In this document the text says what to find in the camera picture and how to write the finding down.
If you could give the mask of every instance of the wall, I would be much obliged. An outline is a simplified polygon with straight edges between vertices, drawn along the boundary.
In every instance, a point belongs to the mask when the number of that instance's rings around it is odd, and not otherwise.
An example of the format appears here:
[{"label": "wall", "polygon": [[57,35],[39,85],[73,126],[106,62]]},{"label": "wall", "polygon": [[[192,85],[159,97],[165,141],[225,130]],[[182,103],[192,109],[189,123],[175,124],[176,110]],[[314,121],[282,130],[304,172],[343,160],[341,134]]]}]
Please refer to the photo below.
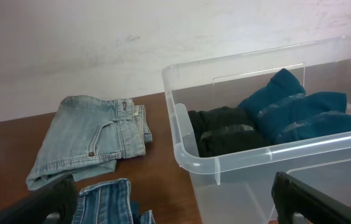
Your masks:
[{"label": "wall", "polygon": [[163,91],[161,69],[351,35],[351,0],[0,0],[0,121],[68,95]]}]

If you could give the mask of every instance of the wooden table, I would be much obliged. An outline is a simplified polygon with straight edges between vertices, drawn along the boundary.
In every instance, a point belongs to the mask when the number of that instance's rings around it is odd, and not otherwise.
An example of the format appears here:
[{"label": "wooden table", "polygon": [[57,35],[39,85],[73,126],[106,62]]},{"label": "wooden table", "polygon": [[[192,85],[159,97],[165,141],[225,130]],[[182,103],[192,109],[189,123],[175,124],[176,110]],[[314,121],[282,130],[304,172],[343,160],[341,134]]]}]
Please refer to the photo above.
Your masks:
[{"label": "wooden table", "polygon": [[[146,106],[153,135],[146,155],[118,161],[115,172],[77,182],[78,189],[121,177],[131,181],[131,200],[152,210],[157,223],[201,223],[189,174],[174,159],[163,93],[134,99]],[[55,113],[0,122],[0,210],[28,196],[26,177]]]}]

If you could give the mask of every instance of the clear plastic container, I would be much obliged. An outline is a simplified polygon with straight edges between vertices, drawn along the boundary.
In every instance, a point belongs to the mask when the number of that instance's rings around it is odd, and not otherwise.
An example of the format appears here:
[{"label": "clear plastic container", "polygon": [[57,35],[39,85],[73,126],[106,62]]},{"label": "clear plastic container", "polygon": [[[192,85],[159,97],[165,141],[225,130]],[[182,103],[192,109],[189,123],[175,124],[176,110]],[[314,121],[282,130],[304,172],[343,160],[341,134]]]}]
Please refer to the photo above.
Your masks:
[{"label": "clear plastic container", "polygon": [[198,156],[187,111],[236,107],[281,68],[307,94],[347,94],[351,114],[351,37],[173,65],[163,70],[174,156],[190,172],[203,223],[267,223],[276,219],[271,187],[287,172],[351,205],[351,132],[218,157]]}]

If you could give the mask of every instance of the blue folded shirt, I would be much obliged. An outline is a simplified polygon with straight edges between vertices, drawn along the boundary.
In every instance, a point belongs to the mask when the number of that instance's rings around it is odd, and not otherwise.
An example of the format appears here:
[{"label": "blue folded shirt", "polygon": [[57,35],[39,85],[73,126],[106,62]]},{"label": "blue folded shirt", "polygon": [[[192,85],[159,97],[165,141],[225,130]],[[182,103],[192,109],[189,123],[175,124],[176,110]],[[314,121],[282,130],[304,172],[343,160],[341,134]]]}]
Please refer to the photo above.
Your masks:
[{"label": "blue folded shirt", "polygon": [[275,144],[351,131],[351,115],[333,111],[290,124],[274,139]]},{"label": "blue folded shirt", "polygon": [[299,80],[285,68],[282,68],[271,78],[266,87],[263,87],[243,100],[238,107],[245,109],[249,117],[257,122],[257,114],[263,108],[285,97],[306,91],[300,85]]},{"label": "blue folded shirt", "polygon": [[302,98],[296,98],[282,105],[281,100],[258,116],[257,125],[261,133],[270,140],[289,124],[310,118],[327,111],[345,113],[347,97],[345,93],[319,92]]}]

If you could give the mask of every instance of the denim shorts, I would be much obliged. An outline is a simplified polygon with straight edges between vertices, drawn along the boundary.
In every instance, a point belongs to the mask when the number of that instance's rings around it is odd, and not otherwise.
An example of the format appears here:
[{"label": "denim shorts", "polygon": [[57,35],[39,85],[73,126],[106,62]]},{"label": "denim shorts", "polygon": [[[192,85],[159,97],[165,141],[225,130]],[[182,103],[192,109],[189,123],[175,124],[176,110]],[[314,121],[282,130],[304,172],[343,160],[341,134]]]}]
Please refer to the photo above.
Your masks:
[{"label": "denim shorts", "polygon": [[131,184],[118,179],[82,189],[72,224],[155,224],[152,211],[136,218],[130,205]]},{"label": "denim shorts", "polygon": [[38,189],[65,174],[78,181],[113,172],[117,159],[145,155],[144,143],[151,141],[145,107],[134,106],[132,99],[68,96],[51,122],[27,187]]}]

